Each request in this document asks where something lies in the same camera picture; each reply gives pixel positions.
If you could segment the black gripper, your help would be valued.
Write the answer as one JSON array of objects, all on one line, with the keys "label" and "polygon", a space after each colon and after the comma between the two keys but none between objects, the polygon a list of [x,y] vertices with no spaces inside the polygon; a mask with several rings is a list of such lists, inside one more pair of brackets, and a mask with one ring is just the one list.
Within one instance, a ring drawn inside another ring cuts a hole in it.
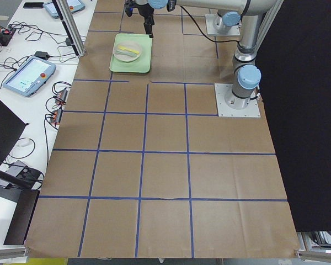
[{"label": "black gripper", "polygon": [[144,29],[149,38],[153,38],[154,9],[148,4],[138,4],[139,14],[144,18]]}]

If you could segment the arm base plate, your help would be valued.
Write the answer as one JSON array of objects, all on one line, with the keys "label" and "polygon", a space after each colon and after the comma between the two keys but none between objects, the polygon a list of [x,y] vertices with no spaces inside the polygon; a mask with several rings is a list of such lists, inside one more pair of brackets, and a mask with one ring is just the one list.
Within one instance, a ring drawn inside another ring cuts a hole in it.
[{"label": "arm base plate", "polygon": [[227,12],[223,16],[218,14],[206,14],[207,36],[240,36],[239,22],[241,16],[237,12]]},{"label": "arm base plate", "polygon": [[256,99],[241,99],[232,93],[232,84],[215,83],[217,113],[220,118],[260,118],[260,110]]}]

